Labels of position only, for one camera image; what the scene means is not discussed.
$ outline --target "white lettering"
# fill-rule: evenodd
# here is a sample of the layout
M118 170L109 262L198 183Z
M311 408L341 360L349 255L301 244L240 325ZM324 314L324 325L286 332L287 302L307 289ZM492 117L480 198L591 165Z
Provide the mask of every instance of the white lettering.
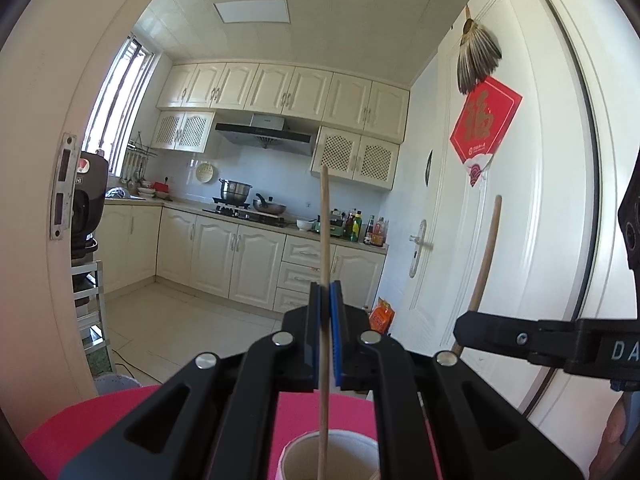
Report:
M618 359L620 359L624 351L625 351L625 342L616 341L616 344L613 347L613 354L611 354L611 360L617 361Z
M626 360L631 361L632 357L636 358L636 363L637 363L638 359L640 358L640 341L636 341L636 344L634 345L634 349L631 351L631 354L629 354L629 357L627 357Z

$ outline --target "orange package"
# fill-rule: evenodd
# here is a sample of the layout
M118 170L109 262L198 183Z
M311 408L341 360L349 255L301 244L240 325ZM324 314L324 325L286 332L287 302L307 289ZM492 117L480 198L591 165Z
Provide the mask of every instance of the orange package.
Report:
M378 298L378 303L369 316L369 325L372 330L385 334L394 320L394 315L395 312L388 301Z

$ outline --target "white paper cup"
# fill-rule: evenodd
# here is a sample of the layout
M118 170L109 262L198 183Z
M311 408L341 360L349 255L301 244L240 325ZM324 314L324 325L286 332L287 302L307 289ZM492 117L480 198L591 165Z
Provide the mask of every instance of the white paper cup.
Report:
M278 460L276 480L316 480L319 432L289 442ZM329 430L327 478L369 480L378 470L378 443L368 436L346 430Z

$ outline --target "gas stove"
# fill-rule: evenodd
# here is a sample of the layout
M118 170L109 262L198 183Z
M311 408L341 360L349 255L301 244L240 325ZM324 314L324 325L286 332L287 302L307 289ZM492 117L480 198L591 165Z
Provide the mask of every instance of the gas stove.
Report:
M248 220L249 222L256 222L258 224L267 224L282 228L286 227L286 222L282 216L260 213L253 209L249 209L248 203L241 205L229 204L221 198L214 198L213 202L214 207L212 209L203 209L203 211L232 218L239 218L241 220Z

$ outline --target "wooden stick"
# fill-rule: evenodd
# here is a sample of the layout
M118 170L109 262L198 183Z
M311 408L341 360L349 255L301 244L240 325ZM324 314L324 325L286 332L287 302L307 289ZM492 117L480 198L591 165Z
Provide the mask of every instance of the wooden stick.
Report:
M323 297L328 297L330 280L329 247L329 172L326 166L320 170L320 285ZM318 480L326 480L326 462L329 445L329 312L320 311L320 438L318 444Z
M471 295L471 301L469 301L469 308L467 309L468 312L477 312L480 308L480 302L482 301L482 295L484 294L486 280L489 278L491 262L494 259L495 241L498 237L501 210L502 196L496 195L494 201L494 214L491 217L491 225L489 225L489 236L487 237L486 246L484 247L484 255L482 256L482 263L480 264L480 272L478 272L474 293ZM463 349L464 347L460 346L456 341L451 348L451 351L460 357Z

